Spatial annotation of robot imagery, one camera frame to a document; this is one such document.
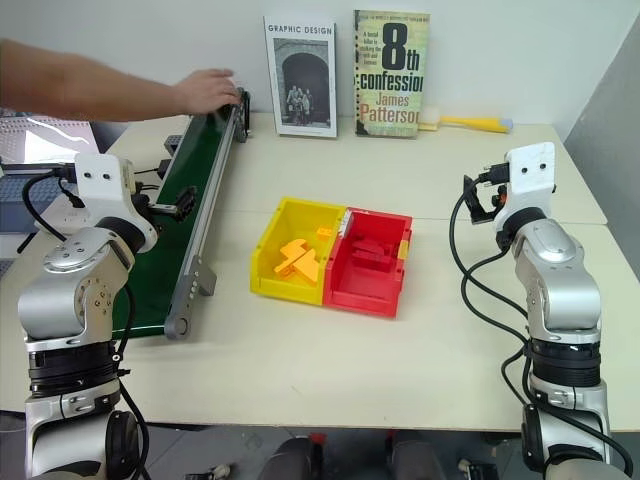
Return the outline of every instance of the black cable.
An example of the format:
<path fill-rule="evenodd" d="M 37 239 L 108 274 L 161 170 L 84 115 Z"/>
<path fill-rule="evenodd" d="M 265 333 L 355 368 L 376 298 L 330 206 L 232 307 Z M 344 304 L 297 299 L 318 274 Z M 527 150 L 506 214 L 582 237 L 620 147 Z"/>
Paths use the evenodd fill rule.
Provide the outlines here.
<path fill-rule="evenodd" d="M 524 398 L 522 398 L 522 395 L 520 395 L 520 392 L 516 390 L 516 387 L 514 387 L 513 383 L 511 383 L 511 380 L 507 376 L 507 367 L 518 360 L 520 357 L 522 357 L 522 355 L 524 355 L 524 348 L 519 349 L 516 353 L 502 362 L 502 365 L 500 365 L 500 373 L 502 374 L 502 378 L 504 379 L 505 383 L 509 387 L 509 390 L 511 390 L 511 392 L 518 398 L 522 405 L 526 405 L 527 402 L 525 402 Z"/>
<path fill-rule="evenodd" d="M 129 314 L 127 315 L 127 323 L 125 324 L 124 331 L 122 332 L 122 338 L 120 339 L 120 344 L 118 345 L 118 349 L 116 353 L 118 355 L 118 361 L 116 362 L 116 368 L 120 365 L 120 362 L 124 359 L 124 350 L 127 348 L 127 342 L 129 341 L 129 336 L 131 335 L 131 329 L 133 328 L 133 322 L 136 317 L 136 302 L 135 297 L 133 295 L 133 291 L 129 284 L 125 284 L 123 290 L 127 294 L 127 299 L 129 301 Z M 147 461 L 147 455 L 149 453 L 149 429 L 147 427 L 147 423 L 142 416 L 142 413 L 138 409 L 137 405 L 129 395 L 129 392 L 124 387 L 122 380 L 120 380 L 120 391 L 122 396 L 124 397 L 125 402 L 129 405 L 129 408 L 133 412 L 133 415 L 136 417 L 136 421 L 140 427 L 140 432 L 142 433 L 142 452 L 140 454 L 140 459 L 138 462 L 138 466 L 136 467 L 136 471 L 131 477 L 132 479 L 137 479 L 142 475 L 145 480 L 150 480 L 149 474 L 145 469 L 145 463 Z"/>
<path fill-rule="evenodd" d="M 133 296 L 133 291 L 131 291 L 131 287 L 128 283 L 125 284 L 123 290 L 127 294 L 127 299 L 129 300 L 129 315 L 127 316 L 127 323 L 125 324 L 124 331 L 122 332 L 122 338 L 120 339 L 120 345 L 118 345 L 118 350 L 116 352 L 120 357 L 120 361 L 122 361 L 122 358 L 124 356 L 124 349 L 127 347 L 129 335 L 131 334 L 131 329 L 133 328 L 133 322 L 136 318 L 136 301 Z"/>
<path fill-rule="evenodd" d="M 58 177 L 58 188 L 60 188 L 60 191 L 64 193 L 64 195 L 69 199 L 69 202 L 71 202 L 71 206 L 73 208 L 84 208 L 84 202 L 80 199 L 80 197 L 74 195 L 69 190 L 64 188 L 64 186 L 62 185 L 62 177 Z"/>
<path fill-rule="evenodd" d="M 24 184 L 24 187 L 22 187 L 22 201 L 24 202 L 24 206 L 27 207 L 27 210 L 29 211 L 29 213 L 31 214 L 31 216 L 40 224 L 42 225 L 44 228 L 46 228 L 53 236 L 55 236 L 58 240 L 60 240 L 61 242 L 64 242 L 67 237 L 65 237 L 64 235 L 62 235 L 60 232 L 58 232 L 55 228 L 53 228 L 51 225 L 49 225 L 41 216 L 40 214 L 37 212 L 37 210 L 35 208 L 33 208 L 33 204 L 31 203 L 31 199 L 29 198 L 29 191 L 31 190 L 31 188 L 38 182 L 46 179 L 46 178 L 50 178 L 50 177 L 54 177 L 56 174 L 53 170 L 51 170 L 50 172 L 47 173 L 43 173 L 41 175 L 36 175 L 35 177 L 31 177 L 27 183 Z"/>
<path fill-rule="evenodd" d="M 144 465 L 147 462 L 147 455 L 149 455 L 149 428 L 147 427 L 147 422 L 145 422 L 144 417 L 142 416 L 142 412 L 140 412 L 140 409 L 133 401 L 133 398 L 131 398 L 131 395 L 129 395 L 129 392 L 122 383 L 122 380 L 120 380 L 120 393 L 122 394 L 124 401 L 127 402 L 127 405 L 129 405 L 129 408 L 133 412 L 133 415 L 136 417 L 138 426 L 140 427 L 140 432 L 142 433 L 142 451 L 140 452 L 140 460 L 138 462 L 138 466 L 136 467 L 136 471 L 131 477 L 131 480 L 137 480 L 138 478 L 140 478 L 140 475 L 144 476 L 142 472 L 143 470 L 145 470 Z"/>
<path fill-rule="evenodd" d="M 484 320 L 485 322 L 487 322 L 490 325 L 493 325 L 494 327 L 499 328 L 500 330 L 503 330 L 507 333 L 510 333 L 511 335 L 513 335 L 514 337 L 516 337 L 518 340 L 520 340 L 522 342 L 523 345 L 527 344 L 527 339 L 524 335 L 522 335 L 520 332 L 518 332 L 517 330 L 515 330 L 514 328 L 511 328 L 507 325 L 505 325 L 504 323 L 500 323 L 497 320 L 494 320 L 493 318 L 485 315 L 484 313 L 482 313 L 481 311 L 479 311 L 472 303 L 471 300 L 469 300 L 469 297 L 467 295 L 467 280 L 473 280 L 473 277 L 471 276 L 471 274 L 477 270 L 478 268 L 487 265 L 491 262 L 495 262 L 496 260 L 504 257 L 507 253 L 509 252 L 509 250 L 503 250 L 500 253 L 493 255 L 492 257 L 489 258 L 485 258 L 484 260 L 481 260 L 479 262 L 477 262 L 476 264 L 474 264 L 470 269 L 465 269 L 464 270 L 464 277 L 462 278 L 462 281 L 460 282 L 460 294 L 462 295 L 462 301 L 464 302 L 464 304 L 467 306 L 467 308 L 469 310 L 471 310 L 477 317 L 479 317 L 481 320 Z"/>
<path fill-rule="evenodd" d="M 156 168 L 150 168 L 149 170 L 140 170 L 139 172 L 133 172 L 135 175 L 138 175 L 139 173 L 149 173 L 149 172 L 157 172 L 158 171 L 158 167 Z"/>
<path fill-rule="evenodd" d="M 464 264 L 462 263 L 462 260 L 460 260 L 460 256 L 458 255 L 458 249 L 456 247 L 456 240 L 455 240 L 456 218 L 458 217 L 458 211 L 460 210 L 460 206 L 462 205 L 462 202 L 464 202 L 464 199 L 467 197 L 467 195 L 469 195 L 473 191 L 473 189 L 478 185 L 478 183 L 481 183 L 480 179 L 476 178 L 467 188 L 465 188 L 464 192 L 462 193 L 462 195 L 460 195 L 460 198 L 458 199 L 455 206 L 453 207 L 453 211 L 451 212 L 451 218 L 449 220 L 449 247 L 451 248 L 451 255 L 453 255 L 453 260 L 456 262 L 456 265 L 458 266 L 460 271 L 465 275 L 465 277 L 466 276 L 469 277 L 469 280 L 471 281 L 471 283 L 473 283 L 476 287 L 478 287 L 483 292 L 506 303 L 510 307 L 517 310 L 524 318 L 527 318 L 528 317 L 527 311 L 524 308 L 522 308 L 520 305 L 518 305 L 516 302 L 514 302 L 510 298 L 507 298 L 504 295 L 499 294 L 495 290 L 490 289 L 489 287 L 484 285 L 482 282 L 479 282 L 473 276 L 471 276 L 467 271 L 467 269 L 465 268 Z"/>
<path fill-rule="evenodd" d="M 629 478 L 631 478 L 633 476 L 633 460 L 631 459 L 631 455 L 629 455 L 629 452 L 627 452 L 627 450 L 620 443 L 615 441 L 613 438 L 605 435 L 602 432 L 599 432 L 594 428 L 589 427 L 588 425 L 585 425 L 584 423 L 580 422 L 579 420 L 576 420 L 575 418 L 571 418 L 570 416 L 565 415 L 563 409 L 558 407 L 553 407 L 537 399 L 535 395 L 531 393 L 531 390 L 529 390 L 528 377 L 529 377 L 530 369 L 531 369 L 531 357 L 527 355 L 524 363 L 524 369 L 522 370 L 522 390 L 524 391 L 529 401 L 533 405 L 535 405 L 536 408 L 538 408 L 539 410 L 542 410 L 543 412 L 548 413 L 549 415 L 557 418 L 558 420 L 562 420 L 563 422 L 571 425 L 572 427 L 575 427 L 578 430 L 582 430 L 583 432 L 588 433 L 589 435 L 597 438 L 598 440 L 604 443 L 607 443 L 610 447 L 612 447 L 615 451 L 617 451 L 620 454 L 620 456 L 624 460 L 624 473 Z"/>

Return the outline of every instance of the book cover photo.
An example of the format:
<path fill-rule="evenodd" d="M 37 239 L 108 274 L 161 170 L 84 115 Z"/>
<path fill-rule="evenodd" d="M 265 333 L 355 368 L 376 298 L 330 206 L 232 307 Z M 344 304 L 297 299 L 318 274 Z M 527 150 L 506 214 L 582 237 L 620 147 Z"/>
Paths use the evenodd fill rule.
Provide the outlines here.
<path fill-rule="evenodd" d="M 264 17 L 276 131 L 335 137 L 335 24 Z"/>
<path fill-rule="evenodd" d="M 354 17 L 356 133 L 415 137 L 430 15 L 355 10 Z"/>

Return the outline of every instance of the metal bracket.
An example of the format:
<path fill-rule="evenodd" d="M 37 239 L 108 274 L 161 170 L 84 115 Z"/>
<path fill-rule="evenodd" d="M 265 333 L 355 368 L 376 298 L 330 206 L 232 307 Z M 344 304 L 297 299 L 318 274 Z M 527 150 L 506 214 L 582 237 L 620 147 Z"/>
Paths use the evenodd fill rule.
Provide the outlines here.
<path fill-rule="evenodd" d="M 191 309 L 197 293 L 211 296 L 216 288 L 216 274 L 203 265 L 199 255 L 191 260 L 186 275 L 183 275 L 173 291 L 171 310 L 164 322 L 164 334 L 171 340 L 184 339 L 191 330 Z"/>

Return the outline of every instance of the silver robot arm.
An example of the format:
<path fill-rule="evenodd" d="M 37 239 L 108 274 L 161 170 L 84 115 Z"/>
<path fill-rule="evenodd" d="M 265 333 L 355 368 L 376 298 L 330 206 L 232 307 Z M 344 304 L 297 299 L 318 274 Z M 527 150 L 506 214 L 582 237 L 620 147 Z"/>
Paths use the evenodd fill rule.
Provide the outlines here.
<path fill-rule="evenodd" d="M 548 218 L 554 145 L 517 148 L 505 159 L 480 177 L 506 184 L 494 197 L 496 209 L 484 212 L 475 189 L 465 200 L 474 223 L 493 220 L 496 241 L 511 248 L 526 291 L 530 339 L 523 388 L 531 403 L 523 411 L 524 461 L 548 480 L 627 478 L 609 465 L 610 446 L 602 438 L 610 432 L 600 378 L 600 292 L 584 268 L 582 245 Z M 465 187 L 470 183 L 467 177 Z"/>
<path fill-rule="evenodd" d="M 115 409 L 126 391 L 112 340 L 113 302 L 134 255 L 156 243 L 150 213 L 188 212 L 137 197 L 145 209 L 139 213 L 126 160 L 78 155 L 75 169 L 93 226 L 44 257 L 40 276 L 18 302 L 31 379 L 25 470 L 28 478 L 128 478 L 140 465 L 138 424 Z"/>

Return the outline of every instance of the gray wall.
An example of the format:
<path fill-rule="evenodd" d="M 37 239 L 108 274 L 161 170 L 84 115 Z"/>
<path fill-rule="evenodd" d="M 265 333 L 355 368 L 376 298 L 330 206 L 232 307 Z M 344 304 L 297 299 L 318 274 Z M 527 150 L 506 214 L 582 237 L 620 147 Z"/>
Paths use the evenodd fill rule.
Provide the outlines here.
<path fill-rule="evenodd" d="M 565 145 L 640 278 L 640 16 Z"/>
<path fill-rule="evenodd" d="M 100 153 L 106 152 L 128 126 L 128 123 L 120 122 L 91 122 L 93 136 Z"/>

